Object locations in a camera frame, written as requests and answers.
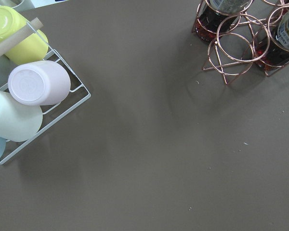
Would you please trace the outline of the pale pink cup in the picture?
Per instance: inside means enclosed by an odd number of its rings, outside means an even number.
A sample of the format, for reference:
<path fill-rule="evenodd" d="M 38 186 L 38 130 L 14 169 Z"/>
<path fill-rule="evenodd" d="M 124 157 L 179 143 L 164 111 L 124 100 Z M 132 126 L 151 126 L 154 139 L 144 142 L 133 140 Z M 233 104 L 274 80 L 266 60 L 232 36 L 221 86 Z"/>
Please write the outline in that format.
<path fill-rule="evenodd" d="M 16 67 L 9 75 L 8 89 L 24 105 L 55 105 L 69 94 L 68 72 L 54 61 L 44 60 Z"/>

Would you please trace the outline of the dark drink bottle back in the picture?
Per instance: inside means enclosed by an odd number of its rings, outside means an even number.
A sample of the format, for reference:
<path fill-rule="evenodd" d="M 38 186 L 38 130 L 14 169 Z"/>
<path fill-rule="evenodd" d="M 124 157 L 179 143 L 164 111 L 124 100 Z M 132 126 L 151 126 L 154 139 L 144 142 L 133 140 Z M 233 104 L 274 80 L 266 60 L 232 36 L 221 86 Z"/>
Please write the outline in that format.
<path fill-rule="evenodd" d="M 195 22 L 195 33 L 204 41 L 211 42 L 221 22 L 228 16 L 241 12 L 248 0 L 208 0 L 208 5 Z"/>

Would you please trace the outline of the dark drink bottle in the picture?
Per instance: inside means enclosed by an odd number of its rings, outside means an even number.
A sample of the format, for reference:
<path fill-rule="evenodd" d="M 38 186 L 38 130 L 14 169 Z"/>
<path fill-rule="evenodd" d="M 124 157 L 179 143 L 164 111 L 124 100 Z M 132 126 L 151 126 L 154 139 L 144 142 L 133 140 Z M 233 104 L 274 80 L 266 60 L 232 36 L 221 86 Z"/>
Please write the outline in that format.
<path fill-rule="evenodd" d="M 289 62 L 289 10 L 272 32 L 272 38 L 264 38 L 256 47 L 256 54 L 262 58 L 255 63 L 258 67 L 273 71 Z"/>
<path fill-rule="evenodd" d="M 248 0 L 208 0 L 208 5 L 195 22 L 195 33 L 204 41 L 211 42 L 221 22 L 228 16 L 241 12 Z"/>

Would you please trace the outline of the pale mint cup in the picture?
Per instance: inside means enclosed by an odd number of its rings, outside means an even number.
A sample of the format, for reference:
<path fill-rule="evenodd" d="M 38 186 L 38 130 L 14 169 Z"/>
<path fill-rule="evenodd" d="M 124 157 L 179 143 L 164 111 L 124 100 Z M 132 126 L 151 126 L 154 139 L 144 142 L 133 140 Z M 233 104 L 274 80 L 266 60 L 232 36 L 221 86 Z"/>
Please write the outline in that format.
<path fill-rule="evenodd" d="M 40 106 L 27 106 L 8 92 L 0 91 L 0 137 L 22 142 L 32 138 L 41 127 Z"/>

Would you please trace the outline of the dark drink bottle front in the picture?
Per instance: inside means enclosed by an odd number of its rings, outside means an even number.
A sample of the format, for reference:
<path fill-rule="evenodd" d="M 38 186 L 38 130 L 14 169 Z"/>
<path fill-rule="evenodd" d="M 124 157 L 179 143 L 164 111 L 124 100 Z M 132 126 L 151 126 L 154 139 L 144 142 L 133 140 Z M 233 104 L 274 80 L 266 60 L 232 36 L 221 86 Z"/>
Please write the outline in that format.
<path fill-rule="evenodd" d="M 289 62 L 289 10 L 272 32 L 272 38 L 264 38 L 256 47 L 256 54 L 262 58 L 255 63 L 258 67 L 273 71 Z"/>

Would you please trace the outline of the yellow green cup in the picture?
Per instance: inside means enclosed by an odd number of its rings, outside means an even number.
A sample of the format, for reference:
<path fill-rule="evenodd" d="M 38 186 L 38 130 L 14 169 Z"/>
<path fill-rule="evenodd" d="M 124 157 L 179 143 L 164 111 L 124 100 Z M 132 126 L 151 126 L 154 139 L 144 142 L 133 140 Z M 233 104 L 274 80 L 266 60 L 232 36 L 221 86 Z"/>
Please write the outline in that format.
<path fill-rule="evenodd" d="M 27 22 L 28 20 L 13 8 L 0 6 L 0 43 L 25 26 Z M 5 55 L 17 65 L 40 61 L 48 52 L 47 43 L 46 35 L 41 30 L 37 30 Z"/>

